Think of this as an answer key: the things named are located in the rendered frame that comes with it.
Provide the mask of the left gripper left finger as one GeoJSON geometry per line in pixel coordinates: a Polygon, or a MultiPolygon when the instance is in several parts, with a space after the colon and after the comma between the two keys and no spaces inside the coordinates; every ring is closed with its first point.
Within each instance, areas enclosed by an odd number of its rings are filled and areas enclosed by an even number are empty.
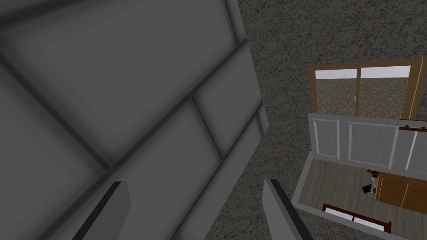
{"type": "Polygon", "coordinates": [[[126,181],[115,181],[72,240],[119,240],[131,206],[126,181]]]}

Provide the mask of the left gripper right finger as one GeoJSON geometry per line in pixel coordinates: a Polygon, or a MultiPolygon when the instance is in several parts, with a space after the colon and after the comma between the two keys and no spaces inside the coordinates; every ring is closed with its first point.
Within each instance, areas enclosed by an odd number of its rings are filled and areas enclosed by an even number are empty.
{"type": "Polygon", "coordinates": [[[262,206],[272,240],[313,240],[277,179],[265,179],[262,206]]]}

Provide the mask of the dark red framed picture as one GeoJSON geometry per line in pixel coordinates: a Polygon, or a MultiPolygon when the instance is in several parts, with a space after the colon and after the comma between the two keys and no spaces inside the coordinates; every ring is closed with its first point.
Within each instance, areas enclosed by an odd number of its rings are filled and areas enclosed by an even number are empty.
{"type": "Polygon", "coordinates": [[[330,213],[331,215],[335,215],[347,220],[351,220],[353,222],[369,226],[371,228],[375,228],[378,230],[381,230],[383,232],[391,233],[391,227],[392,223],[389,222],[382,222],[370,217],[366,217],[363,215],[359,215],[357,213],[341,209],[339,207],[335,207],[328,204],[323,204],[322,211],[326,213],[330,213]]]}

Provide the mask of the wooden framed window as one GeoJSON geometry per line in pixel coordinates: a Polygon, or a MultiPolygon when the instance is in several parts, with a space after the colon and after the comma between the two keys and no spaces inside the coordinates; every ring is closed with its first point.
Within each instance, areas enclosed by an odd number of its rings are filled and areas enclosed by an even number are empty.
{"type": "Polygon", "coordinates": [[[427,78],[418,59],[310,65],[314,113],[414,120],[427,78]]]}

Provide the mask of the wooden desk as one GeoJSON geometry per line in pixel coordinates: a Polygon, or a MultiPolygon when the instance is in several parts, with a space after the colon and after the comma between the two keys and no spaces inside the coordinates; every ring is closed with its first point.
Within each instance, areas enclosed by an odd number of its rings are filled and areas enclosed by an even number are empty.
{"type": "Polygon", "coordinates": [[[373,193],[377,202],[427,215],[427,180],[367,170],[371,183],[365,194],[373,193]]]}

